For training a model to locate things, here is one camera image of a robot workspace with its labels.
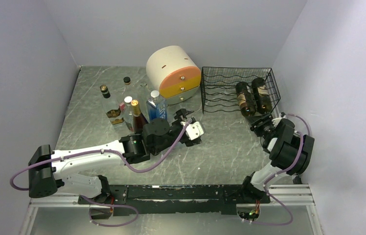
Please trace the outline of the clear bottle white label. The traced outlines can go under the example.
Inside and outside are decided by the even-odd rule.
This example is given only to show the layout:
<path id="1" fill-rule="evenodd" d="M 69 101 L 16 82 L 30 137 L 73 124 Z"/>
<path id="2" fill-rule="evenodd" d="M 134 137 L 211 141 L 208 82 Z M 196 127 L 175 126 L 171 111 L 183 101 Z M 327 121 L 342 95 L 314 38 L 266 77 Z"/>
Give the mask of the clear bottle white label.
<path id="1" fill-rule="evenodd" d="M 131 81 L 131 78 L 126 76 L 123 78 L 123 82 L 125 84 L 123 97 L 125 98 L 127 96 L 130 96 L 132 99 L 138 100 L 139 91 L 134 83 Z"/>

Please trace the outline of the dark wine bottle gold foil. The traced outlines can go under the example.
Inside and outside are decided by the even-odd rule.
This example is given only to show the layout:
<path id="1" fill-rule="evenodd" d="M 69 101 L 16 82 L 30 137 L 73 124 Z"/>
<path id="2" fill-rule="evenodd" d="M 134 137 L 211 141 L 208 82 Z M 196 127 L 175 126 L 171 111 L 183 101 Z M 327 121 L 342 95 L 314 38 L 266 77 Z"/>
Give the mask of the dark wine bottle gold foil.
<path id="1" fill-rule="evenodd" d="M 133 99 L 131 101 L 131 108 L 133 113 L 133 130 L 134 133 L 141 133 L 144 125 L 148 123 L 147 119 L 143 115 L 140 109 L 140 103 L 138 100 Z"/>

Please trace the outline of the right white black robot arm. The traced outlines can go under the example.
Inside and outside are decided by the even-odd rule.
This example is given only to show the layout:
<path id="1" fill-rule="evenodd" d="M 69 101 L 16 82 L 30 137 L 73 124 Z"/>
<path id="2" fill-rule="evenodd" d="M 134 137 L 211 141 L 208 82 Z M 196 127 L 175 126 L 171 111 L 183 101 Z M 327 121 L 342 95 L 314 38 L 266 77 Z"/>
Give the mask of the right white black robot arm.
<path id="1" fill-rule="evenodd" d="M 270 185 L 277 180 L 302 174 L 308 167 L 315 139 L 304 118 L 282 112 L 279 117 L 271 114 L 247 117 L 250 130 L 262 137 L 264 152 L 270 161 L 259 171 L 245 177 L 239 189 L 240 198 L 250 203 L 268 195 Z"/>

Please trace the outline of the blue plastic bottle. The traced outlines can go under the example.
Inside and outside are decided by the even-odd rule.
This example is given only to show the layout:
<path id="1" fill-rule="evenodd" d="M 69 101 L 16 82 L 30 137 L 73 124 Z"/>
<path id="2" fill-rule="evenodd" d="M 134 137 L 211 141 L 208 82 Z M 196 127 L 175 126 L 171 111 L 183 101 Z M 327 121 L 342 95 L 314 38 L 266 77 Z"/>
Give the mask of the blue plastic bottle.
<path id="1" fill-rule="evenodd" d="M 150 121 L 156 118 L 167 120 L 167 103 L 166 99 L 159 91 L 153 90 L 149 99 L 146 101 L 148 117 Z"/>

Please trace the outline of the green wine bottle silver foil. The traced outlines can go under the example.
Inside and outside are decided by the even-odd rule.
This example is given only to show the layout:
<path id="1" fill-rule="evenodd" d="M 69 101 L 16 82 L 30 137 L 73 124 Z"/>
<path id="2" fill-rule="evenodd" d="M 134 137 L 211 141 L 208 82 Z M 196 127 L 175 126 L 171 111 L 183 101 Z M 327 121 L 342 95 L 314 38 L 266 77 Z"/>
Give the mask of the green wine bottle silver foil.
<path id="1" fill-rule="evenodd" d="M 238 82 L 235 85 L 235 91 L 241 114 L 244 117 L 253 117 L 256 113 L 256 108 L 247 82 Z"/>

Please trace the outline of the large clear glass bottle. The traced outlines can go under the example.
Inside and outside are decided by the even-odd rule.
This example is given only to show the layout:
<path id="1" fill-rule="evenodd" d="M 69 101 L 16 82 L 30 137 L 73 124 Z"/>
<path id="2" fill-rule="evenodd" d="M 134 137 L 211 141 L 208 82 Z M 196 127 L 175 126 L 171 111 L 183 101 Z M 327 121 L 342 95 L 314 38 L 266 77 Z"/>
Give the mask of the large clear glass bottle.
<path id="1" fill-rule="evenodd" d="M 124 121 L 126 123 L 127 128 L 133 132 L 133 111 L 132 111 L 132 102 L 133 98 L 131 96 L 126 96 L 124 98 Z"/>

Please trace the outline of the clear bottle gold black label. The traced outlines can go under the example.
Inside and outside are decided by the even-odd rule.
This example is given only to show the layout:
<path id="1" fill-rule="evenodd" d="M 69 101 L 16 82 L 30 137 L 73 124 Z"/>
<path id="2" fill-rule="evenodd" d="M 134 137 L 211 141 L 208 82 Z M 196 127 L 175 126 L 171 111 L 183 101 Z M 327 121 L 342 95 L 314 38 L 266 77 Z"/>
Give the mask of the clear bottle gold black label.
<path id="1" fill-rule="evenodd" d="M 106 85 L 100 86 L 102 93 L 102 107 L 112 125 L 124 122 L 123 112 L 117 98 L 112 95 Z"/>

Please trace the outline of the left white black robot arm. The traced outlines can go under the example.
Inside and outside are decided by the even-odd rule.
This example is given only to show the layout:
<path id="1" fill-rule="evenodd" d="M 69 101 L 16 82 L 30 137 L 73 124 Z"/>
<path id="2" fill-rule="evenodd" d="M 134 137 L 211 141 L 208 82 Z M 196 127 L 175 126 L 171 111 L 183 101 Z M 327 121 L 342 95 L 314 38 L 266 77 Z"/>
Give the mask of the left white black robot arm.
<path id="1" fill-rule="evenodd" d="M 99 146 L 76 150 L 52 150 L 48 144 L 39 146 L 28 163 L 29 197 L 43 198 L 65 192 L 106 203 L 111 197 L 107 178 L 80 172 L 102 166 L 130 167 L 164 150 L 169 153 L 178 143 L 187 147 L 200 144 L 205 129 L 194 117 L 188 117 L 189 114 L 186 109 L 180 109 L 172 123 L 156 118 L 144 125 L 139 134 L 129 134 Z"/>

